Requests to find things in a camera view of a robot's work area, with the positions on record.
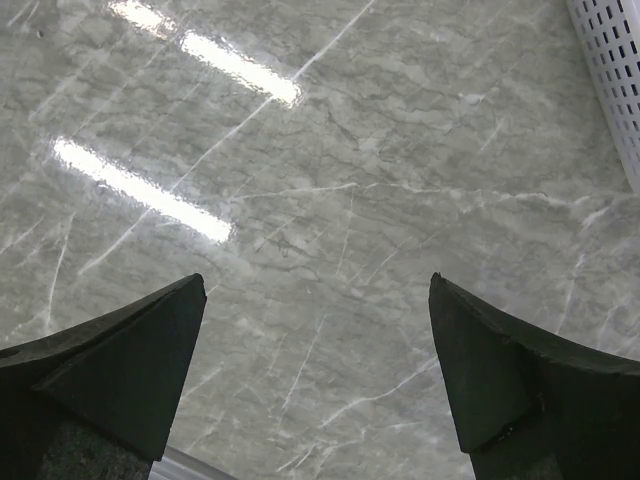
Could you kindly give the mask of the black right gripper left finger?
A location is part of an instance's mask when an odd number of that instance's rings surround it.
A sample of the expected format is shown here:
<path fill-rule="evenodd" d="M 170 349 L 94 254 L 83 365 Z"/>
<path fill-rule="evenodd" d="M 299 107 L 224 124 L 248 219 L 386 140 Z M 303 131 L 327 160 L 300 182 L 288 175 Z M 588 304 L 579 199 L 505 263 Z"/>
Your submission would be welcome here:
<path fill-rule="evenodd" d="M 205 305 L 195 273 L 2 349 L 2 478 L 148 478 L 167 445 Z"/>

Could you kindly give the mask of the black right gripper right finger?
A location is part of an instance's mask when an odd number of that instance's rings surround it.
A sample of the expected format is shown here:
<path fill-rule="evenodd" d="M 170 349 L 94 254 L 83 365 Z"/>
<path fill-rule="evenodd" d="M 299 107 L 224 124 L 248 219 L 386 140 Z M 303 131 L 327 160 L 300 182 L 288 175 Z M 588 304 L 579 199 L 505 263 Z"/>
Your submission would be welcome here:
<path fill-rule="evenodd" d="M 439 273 L 429 312 L 476 478 L 638 478 L 638 362 L 529 324 Z"/>

